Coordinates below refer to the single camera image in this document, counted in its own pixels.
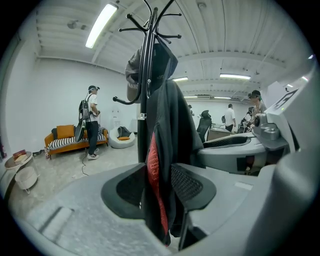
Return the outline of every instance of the white stool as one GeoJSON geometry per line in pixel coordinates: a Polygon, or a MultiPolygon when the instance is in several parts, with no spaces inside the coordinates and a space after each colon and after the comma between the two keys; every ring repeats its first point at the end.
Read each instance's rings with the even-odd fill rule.
{"type": "Polygon", "coordinates": [[[29,188],[36,183],[38,175],[32,166],[27,166],[17,172],[14,179],[20,189],[25,190],[28,194],[30,194],[29,188]]]}

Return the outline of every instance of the black jacket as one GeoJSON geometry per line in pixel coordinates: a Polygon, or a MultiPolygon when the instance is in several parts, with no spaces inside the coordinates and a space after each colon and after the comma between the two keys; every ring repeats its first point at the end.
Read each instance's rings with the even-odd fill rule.
{"type": "Polygon", "coordinates": [[[180,236],[184,212],[171,184],[171,164],[184,163],[202,167],[197,162],[196,153],[203,148],[203,144],[196,131],[188,104],[172,80],[165,81],[147,101],[147,120],[151,146],[147,157],[148,176],[143,210],[146,225],[168,245],[170,244],[168,230],[173,236],[180,236]],[[152,113],[156,113],[154,120],[149,118],[152,113]],[[150,157],[155,154],[151,152],[153,143],[156,145],[157,159],[150,157]],[[157,163],[158,177],[151,175],[150,178],[150,173],[153,172],[150,166],[157,163]],[[153,180],[158,184],[159,196],[152,186],[153,180]],[[164,205],[166,220],[163,214],[161,215],[161,204],[164,205]]]}

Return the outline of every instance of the seat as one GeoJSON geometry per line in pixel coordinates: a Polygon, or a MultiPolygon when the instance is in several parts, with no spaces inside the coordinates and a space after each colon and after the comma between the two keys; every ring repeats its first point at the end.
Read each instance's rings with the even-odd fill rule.
{"type": "Polygon", "coordinates": [[[200,122],[198,128],[196,129],[197,133],[200,136],[202,143],[206,142],[205,135],[209,128],[212,126],[212,119],[209,115],[209,110],[205,110],[201,113],[200,122]]]}
{"type": "Polygon", "coordinates": [[[109,143],[110,146],[114,149],[125,149],[128,147],[132,147],[135,144],[136,136],[133,132],[130,134],[130,139],[128,140],[118,140],[118,137],[118,127],[115,127],[109,133],[109,143]]]}

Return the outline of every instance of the black office chair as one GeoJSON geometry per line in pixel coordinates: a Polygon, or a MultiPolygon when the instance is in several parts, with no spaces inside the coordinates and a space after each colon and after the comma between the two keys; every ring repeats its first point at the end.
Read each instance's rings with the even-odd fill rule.
{"type": "Polygon", "coordinates": [[[198,128],[196,129],[197,133],[200,136],[202,143],[206,142],[205,135],[209,128],[212,126],[212,119],[209,115],[209,110],[205,110],[201,113],[200,122],[198,128]]]}

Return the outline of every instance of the sofa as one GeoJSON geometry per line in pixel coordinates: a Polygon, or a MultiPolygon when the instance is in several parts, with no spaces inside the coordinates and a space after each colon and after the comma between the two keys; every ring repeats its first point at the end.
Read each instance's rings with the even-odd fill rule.
{"type": "MultiPolygon", "coordinates": [[[[75,141],[76,127],[73,125],[60,125],[53,128],[51,133],[45,137],[44,143],[51,159],[51,155],[78,150],[89,147],[87,131],[84,131],[83,138],[75,141]]],[[[102,134],[98,135],[97,145],[106,144],[108,146],[108,131],[102,129],[102,134]]]]}

